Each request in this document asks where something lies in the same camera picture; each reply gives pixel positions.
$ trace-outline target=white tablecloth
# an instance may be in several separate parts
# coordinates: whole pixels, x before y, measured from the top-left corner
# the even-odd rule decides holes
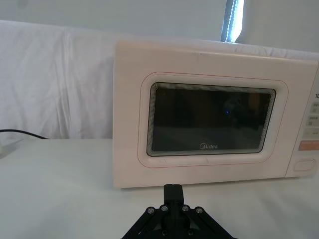
[[[162,187],[113,188],[110,139],[23,141],[4,150],[1,239],[120,239],[146,207],[163,204]],[[319,238],[318,174],[183,188],[186,204],[202,206],[236,238]]]

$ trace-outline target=white cloth backdrop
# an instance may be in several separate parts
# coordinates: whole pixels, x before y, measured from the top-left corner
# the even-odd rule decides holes
[[[111,138],[113,56],[119,39],[319,60],[319,53],[0,21],[0,129],[48,138]],[[8,137],[26,136],[0,135]]]

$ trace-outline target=orange button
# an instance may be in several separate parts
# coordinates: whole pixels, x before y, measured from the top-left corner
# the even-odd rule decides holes
[[[300,142],[299,151],[319,150],[319,140],[303,140]]]

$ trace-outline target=midea logo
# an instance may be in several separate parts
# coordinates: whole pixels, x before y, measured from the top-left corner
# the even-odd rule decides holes
[[[201,150],[205,150],[205,149],[217,149],[218,148],[218,145],[215,145],[215,144],[207,144],[207,143],[201,143],[199,145],[199,148]]]

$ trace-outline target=white wall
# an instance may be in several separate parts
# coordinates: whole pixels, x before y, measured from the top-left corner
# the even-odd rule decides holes
[[[220,40],[226,0],[0,0],[0,19]]]
[[[245,0],[237,42],[319,52],[319,0]]]

